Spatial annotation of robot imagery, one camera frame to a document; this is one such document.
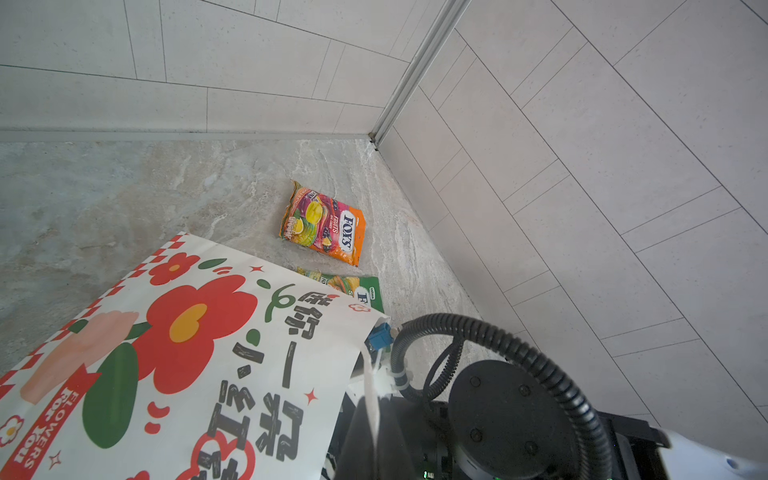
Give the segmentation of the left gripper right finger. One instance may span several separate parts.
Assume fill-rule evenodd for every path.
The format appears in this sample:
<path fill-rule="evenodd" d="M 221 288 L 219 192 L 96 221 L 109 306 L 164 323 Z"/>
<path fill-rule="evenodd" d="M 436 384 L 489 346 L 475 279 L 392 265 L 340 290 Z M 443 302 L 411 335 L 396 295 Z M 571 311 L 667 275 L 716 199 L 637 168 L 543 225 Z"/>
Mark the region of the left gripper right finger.
<path fill-rule="evenodd" d="M 380 423 L 376 440 L 375 479 L 416 479 L 417 473 L 411 459 L 397 412 L 389 399 L 379 400 Z"/>

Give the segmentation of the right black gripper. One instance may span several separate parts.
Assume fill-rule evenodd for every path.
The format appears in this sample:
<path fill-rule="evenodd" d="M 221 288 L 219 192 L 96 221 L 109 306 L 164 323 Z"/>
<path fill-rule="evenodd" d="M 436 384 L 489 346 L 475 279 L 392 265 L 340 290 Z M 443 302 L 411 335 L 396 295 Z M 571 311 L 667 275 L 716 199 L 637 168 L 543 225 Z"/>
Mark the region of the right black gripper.
<path fill-rule="evenodd" d="M 449 399 L 389 398 L 416 479 L 597 479 L 600 419 L 562 371 L 541 378 L 486 360 L 464 369 Z M 376 440 L 379 400 L 367 406 Z"/>

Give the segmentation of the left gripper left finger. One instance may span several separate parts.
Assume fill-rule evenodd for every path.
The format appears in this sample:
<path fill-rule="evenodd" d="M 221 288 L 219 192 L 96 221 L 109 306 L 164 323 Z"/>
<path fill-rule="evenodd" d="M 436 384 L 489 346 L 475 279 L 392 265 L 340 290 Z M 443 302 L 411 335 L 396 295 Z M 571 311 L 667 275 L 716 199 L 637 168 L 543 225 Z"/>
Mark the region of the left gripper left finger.
<path fill-rule="evenodd" d="M 375 478 L 375 448 L 365 399 L 355 406 L 343 404 L 332 445 L 336 448 L 336 480 Z"/>

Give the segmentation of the green Fox's spring tea bag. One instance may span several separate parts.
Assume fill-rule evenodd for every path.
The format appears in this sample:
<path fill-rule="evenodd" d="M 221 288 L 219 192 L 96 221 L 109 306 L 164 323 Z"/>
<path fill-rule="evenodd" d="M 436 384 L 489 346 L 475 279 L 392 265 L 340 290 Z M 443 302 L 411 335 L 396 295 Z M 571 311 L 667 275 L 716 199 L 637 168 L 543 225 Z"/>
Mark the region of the green Fox's spring tea bag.
<path fill-rule="evenodd" d="M 385 312 L 379 279 L 375 276 L 333 275 L 303 268 L 296 268 L 296 272 L 352 296 L 381 313 Z"/>

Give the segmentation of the white flowered paper bag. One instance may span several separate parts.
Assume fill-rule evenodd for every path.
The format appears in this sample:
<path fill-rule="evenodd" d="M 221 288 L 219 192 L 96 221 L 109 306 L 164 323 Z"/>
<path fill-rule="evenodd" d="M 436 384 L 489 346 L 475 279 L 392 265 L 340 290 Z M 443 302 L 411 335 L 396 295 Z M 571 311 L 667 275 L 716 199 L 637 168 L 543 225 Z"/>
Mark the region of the white flowered paper bag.
<path fill-rule="evenodd" d="M 5 479 L 317 479 L 386 321 L 182 233 L 1 379 Z"/>

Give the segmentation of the orange Fox's fruits candy bag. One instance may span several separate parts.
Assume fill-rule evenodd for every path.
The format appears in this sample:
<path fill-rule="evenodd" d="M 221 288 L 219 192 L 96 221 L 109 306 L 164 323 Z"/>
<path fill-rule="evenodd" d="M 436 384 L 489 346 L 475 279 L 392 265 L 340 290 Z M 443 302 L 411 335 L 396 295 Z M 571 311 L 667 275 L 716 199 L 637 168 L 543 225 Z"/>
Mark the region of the orange Fox's fruits candy bag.
<path fill-rule="evenodd" d="M 292 183 L 279 237 L 358 267 L 367 228 L 363 212 L 295 180 Z"/>

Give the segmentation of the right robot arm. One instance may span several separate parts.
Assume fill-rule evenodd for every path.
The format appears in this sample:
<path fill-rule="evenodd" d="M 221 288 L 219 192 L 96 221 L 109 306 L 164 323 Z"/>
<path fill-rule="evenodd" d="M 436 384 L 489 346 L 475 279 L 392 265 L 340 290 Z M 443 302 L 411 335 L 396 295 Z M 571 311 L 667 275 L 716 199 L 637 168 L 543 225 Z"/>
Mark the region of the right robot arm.
<path fill-rule="evenodd" d="M 371 432 L 365 383 L 380 425 Z M 599 413 L 612 479 L 764 479 L 767 466 L 636 418 Z M 447 401 L 396 395 L 388 367 L 359 374 L 344 398 L 324 479 L 574 479 L 575 434 L 544 389 L 509 363 L 464 368 Z"/>

